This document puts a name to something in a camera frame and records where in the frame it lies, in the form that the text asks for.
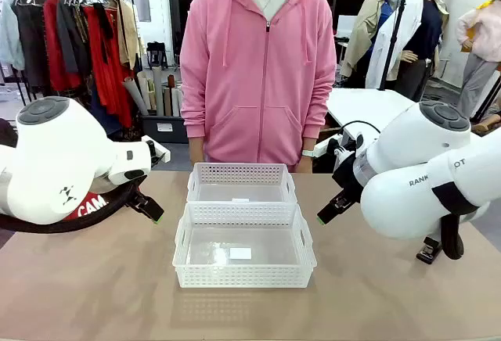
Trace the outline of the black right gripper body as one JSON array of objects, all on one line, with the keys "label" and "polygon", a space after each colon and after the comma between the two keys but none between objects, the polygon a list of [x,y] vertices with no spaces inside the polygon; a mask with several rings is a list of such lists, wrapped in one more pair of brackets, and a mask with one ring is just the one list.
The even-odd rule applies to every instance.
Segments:
[{"label": "black right gripper body", "polygon": [[351,153],[346,158],[338,160],[335,165],[333,180],[342,188],[334,198],[336,205],[353,205],[360,201],[363,186],[355,177],[354,162],[355,154]]}]

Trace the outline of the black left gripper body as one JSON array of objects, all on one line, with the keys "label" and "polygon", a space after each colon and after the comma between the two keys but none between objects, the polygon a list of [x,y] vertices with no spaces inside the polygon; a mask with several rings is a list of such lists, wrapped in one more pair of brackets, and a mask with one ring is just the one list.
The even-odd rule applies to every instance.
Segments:
[{"label": "black left gripper body", "polygon": [[137,185],[133,185],[128,194],[125,206],[131,208],[146,208],[149,203],[149,197],[145,196]]}]

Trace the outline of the person's left hand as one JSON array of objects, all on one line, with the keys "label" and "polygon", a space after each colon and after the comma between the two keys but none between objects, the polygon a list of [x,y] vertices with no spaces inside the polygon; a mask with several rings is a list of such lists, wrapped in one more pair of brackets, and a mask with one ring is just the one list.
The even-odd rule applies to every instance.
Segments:
[{"label": "person's left hand", "polygon": [[302,156],[295,167],[295,172],[300,174],[312,173],[313,159],[310,156]]}]

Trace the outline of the person's right hand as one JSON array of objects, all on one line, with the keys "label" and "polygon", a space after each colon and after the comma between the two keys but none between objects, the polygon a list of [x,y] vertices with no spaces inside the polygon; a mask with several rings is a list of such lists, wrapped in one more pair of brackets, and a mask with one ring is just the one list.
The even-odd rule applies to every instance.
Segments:
[{"label": "person's right hand", "polygon": [[192,165],[205,161],[203,137],[189,138],[189,155]]}]

